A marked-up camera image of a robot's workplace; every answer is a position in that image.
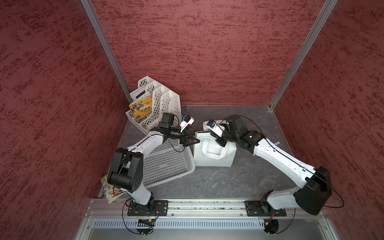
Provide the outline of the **white insulated delivery bag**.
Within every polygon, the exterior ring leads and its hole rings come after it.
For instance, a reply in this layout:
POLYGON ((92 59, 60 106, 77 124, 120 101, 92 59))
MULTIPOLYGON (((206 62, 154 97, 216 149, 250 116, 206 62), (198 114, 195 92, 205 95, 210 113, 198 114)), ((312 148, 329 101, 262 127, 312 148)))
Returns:
POLYGON ((216 138, 211 136, 207 127, 209 121, 203 122, 203 131, 196 132, 195 137, 200 143, 194 145, 193 156, 196 167, 228 167, 233 164, 237 146, 235 143, 227 142, 221 147, 216 138))

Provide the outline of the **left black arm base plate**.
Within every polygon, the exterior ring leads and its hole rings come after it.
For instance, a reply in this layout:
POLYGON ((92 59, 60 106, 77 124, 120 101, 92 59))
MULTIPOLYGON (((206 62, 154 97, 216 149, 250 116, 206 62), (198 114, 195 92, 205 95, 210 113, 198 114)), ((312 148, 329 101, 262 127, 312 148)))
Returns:
POLYGON ((127 216, 149 216, 149 217, 164 217, 168 213, 169 201, 154 200, 149 201, 147 205, 140 205, 138 203, 127 201, 124 204, 127 216))

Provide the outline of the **white perforated plastic basket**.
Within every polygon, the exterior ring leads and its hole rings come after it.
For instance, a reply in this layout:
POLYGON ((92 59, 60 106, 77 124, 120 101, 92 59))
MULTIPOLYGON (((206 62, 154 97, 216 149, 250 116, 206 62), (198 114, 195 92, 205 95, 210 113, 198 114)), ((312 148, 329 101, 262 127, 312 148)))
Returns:
POLYGON ((166 141, 144 158, 143 184, 151 188, 194 172, 195 160, 190 147, 177 140, 166 141))

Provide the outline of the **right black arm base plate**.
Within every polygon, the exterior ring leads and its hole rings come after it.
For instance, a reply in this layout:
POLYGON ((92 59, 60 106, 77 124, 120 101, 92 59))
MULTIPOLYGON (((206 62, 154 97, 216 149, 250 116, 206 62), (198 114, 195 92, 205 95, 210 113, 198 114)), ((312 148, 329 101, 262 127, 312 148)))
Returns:
POLYGON ((245 208, 248 217, 286 217, 284 209, 275 210, 267 202, 245 201, 245 208))

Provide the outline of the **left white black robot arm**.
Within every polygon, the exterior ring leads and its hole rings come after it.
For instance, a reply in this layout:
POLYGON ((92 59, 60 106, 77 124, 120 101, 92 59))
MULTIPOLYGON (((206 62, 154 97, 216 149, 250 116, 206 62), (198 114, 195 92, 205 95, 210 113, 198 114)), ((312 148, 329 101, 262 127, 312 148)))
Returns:
POLYGON ((107 182, 128 194, 135 207, 142 211, 155 208, 153 193, 144 185, 144 159, 157 147, 169 143, 175 153, 182 153, 200 140, 190 135, 187 128, 194 123, 189 115, 181 116, 178 127, 173 127, 176 115, 164 113, 159 125, 138 143, 124 149, 118 148, 107 174, 107 182))

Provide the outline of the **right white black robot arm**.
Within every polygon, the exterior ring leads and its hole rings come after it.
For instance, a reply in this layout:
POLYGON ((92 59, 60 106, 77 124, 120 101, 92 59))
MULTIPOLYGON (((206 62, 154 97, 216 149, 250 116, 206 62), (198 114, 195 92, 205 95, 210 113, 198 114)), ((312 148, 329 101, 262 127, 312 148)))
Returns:
POLYGON ((287 190, 267 192, 260 200, 264 214, 268 215, 273 210, 300 208, 310 215, 318 215, 333 192, 330 172, 289 155, 273 144, 260 129, 248 130, 243 119, 242 116, 231 115, 219 122, 210 120, 207 127, 220 146, 237 144, 272 164, 296 185, 287 190))

